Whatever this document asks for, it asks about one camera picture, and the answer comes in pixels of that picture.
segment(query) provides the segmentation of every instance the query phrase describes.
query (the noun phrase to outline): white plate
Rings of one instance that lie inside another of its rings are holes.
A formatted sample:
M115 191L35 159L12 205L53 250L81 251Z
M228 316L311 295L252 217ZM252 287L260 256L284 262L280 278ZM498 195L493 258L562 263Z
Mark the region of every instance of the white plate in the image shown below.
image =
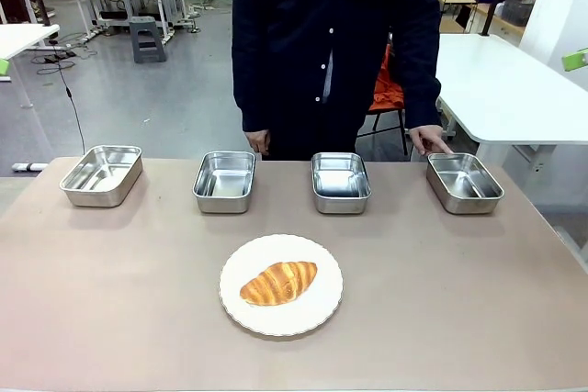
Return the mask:
M296 300L275 307L249 305L241 288L277 262L313 262L317 274ZM229 315L249 330L287 336L313 330L329 319L341 301L343 276L339 264L321 245L298 236L275 234L246 243L222 268L219 296Z

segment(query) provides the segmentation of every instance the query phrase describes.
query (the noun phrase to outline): gray step stool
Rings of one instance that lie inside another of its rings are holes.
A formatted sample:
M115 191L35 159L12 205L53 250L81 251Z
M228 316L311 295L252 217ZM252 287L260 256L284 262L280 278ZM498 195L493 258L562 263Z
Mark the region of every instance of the gray step stool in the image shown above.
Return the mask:
M167 56L164 44L159 36L159 30L153 17L132 17L129 20L130 40L132 41L132 53L135 63L143 63L146 58L157 58L158 62L165 62ZM149 33L152 41L139 41L139 33Z

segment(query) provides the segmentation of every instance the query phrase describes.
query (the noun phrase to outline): dark jacket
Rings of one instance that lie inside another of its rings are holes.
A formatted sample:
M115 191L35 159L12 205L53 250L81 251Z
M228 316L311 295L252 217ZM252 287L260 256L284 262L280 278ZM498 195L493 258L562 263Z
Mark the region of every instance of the dark jacket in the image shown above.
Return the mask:
M356 134L390 30L407 127L439 124L439 20L437 0L233 0L233 85L243 130L304 129L328 108L334 129Z

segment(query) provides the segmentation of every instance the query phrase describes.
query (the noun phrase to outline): metal tray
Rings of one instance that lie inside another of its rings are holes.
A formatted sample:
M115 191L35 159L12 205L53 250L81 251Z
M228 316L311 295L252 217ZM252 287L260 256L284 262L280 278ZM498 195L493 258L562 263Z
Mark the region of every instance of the metal tray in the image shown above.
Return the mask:
M324 214L359 215L371 196L366 167L354 153L317 153L312 157L312 189Z
M474 155L433 153L426 179L445 210L455 215L492 213L504 190Z
M116 207L142 170L138 147L96 146L62 179L60 188L75 206Z
M246 151L212 151L200 165L194 195L203 213L244 213L249 208L255 156Z

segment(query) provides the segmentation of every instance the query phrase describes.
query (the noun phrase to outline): croissant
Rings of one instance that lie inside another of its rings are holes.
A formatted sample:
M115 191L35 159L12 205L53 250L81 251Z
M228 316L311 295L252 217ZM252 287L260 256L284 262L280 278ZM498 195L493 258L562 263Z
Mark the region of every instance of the croissant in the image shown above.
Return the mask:
M274 263L241 288L241 298L261 307L283 305L301 296L316 273L316 263Z

